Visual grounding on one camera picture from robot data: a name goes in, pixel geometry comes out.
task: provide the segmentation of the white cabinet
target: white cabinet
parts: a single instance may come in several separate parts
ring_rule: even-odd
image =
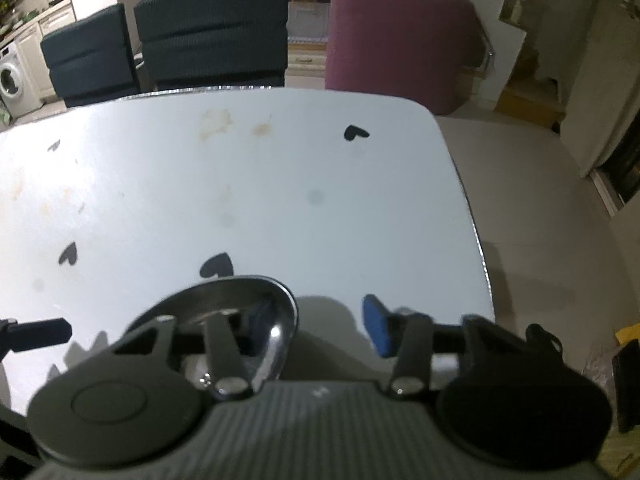
[[[40,49],[42,37],[54,30],[65,27],[75,22],[73,7],[71,3],[62,9],[56,10],[49,16],[35,21],[26,30],[15,38],[15,46],[20,53],[20,58],[25,64],[29,73],[31,83],[40,99],[54,97],[56,95],[51,79],[49,79],[49,69],[44,61],[44,56]]]
[[[74,10],[71,5],[65,7],[64,9],[60,9],[57,12],[54,12],[52,15],[47,16],[43,20],[40,21],[40,30],[43,36],[46,36],[50,32],[54,30],[58,30],[59,28],[65,27],[66,25],[70,25],[75,22],[76,17],[74,16]]]
[[[40,49],[41,41],[40,25],[33,23],[15,38],[15,46],[18,48],[22,63],[26,65],[31,83],[34,85],[34,90],[38,97],[45,98],[56,93],[51,84],[51,79],[49,79],[49,69]]]

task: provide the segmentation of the black circular pad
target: black circular pad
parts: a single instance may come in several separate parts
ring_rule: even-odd
[[[85,421],[114,424],[135,417],[146,406],[145,391],[135,384],[105,381],[80,391],[71,409]]]
[[[160,360],[110,352],[41,389],[28,409],[36,444],[78,468],[117,468],[165,450],[200,420],[200,393]]]
[[[452,440],[518,469],[594,460],[611,423],[604,393],[559,360],[511,360],[474,367],[440,393],[438,418]]]

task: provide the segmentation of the stair step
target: stair step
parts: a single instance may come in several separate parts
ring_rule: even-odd
[[[505,86],[495,111],[551,128],[564,119],[566,110],[558,100],[558,89],[553,82],[527,78],[512,80]]]

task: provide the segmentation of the tiled floor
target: tiled floor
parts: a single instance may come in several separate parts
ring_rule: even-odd
[[[497,321],[519,335],[540,323],[580,369],[640,320],[604,206],[556,134],[472,108],[458,116],[481,118],[438,122],[476,219]]]
[[[54,103],[47,103],[42,108],[34,110],[33,112],[18,117],[15,121],[15,125],[26,124],[37,119],[43,119],[55,114],[62,113],[66,110],[64,101],[55,101]]]

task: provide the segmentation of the washing machine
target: washing machine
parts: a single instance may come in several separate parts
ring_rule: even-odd
[[[44,104],[38,98],[13,42],[0,51],[0,95],[14,118],[33,112]]]

